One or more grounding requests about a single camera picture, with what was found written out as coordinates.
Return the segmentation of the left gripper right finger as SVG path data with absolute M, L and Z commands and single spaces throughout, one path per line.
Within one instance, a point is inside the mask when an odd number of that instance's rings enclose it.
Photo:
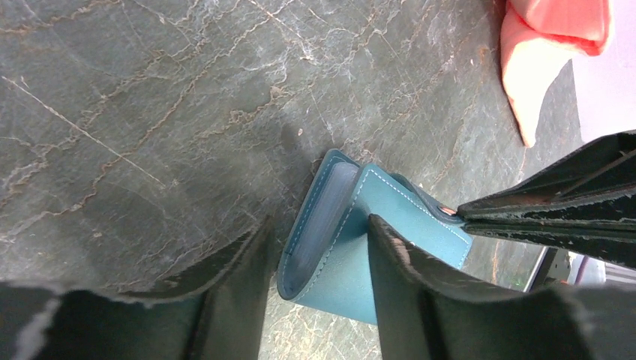
M 518 292 L 468 275 L 368 218 L 384 359 L 633 359 L 635 288 Z

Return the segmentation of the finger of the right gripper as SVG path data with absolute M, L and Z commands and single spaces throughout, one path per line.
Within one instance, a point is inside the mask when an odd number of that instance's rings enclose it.
M 602 136 L 520 184 L 460 205 L 465 221 L 634 221 L 635 132 Z
M 573 220 L 484 217 L 462 213 L 463 229 L 476 236 L 559 248 L 635 268 L 635 226 L 577 223 Z

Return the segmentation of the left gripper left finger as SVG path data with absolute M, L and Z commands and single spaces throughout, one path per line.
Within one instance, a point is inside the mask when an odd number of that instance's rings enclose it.
M 146 292 L 1 283 L 3 359 L 256 359 L 272 260 L 266 218 Z

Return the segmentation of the blue card holder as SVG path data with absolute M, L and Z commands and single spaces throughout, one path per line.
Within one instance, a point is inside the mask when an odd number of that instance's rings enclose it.
M 461 269 L 473 240 L 462 220 L 406 177 L 329 150 L 287 239 L 277 270 L 282 299 L 363 323 L 377 321 L 368 218 Z

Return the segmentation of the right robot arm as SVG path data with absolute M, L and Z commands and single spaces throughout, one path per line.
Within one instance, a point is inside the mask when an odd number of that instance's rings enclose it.
M 634 269 L 635 132 L 588 142 L 458 215 L 471 235 L 544 247 L 528 290 L 603 283 L 607 263 Z

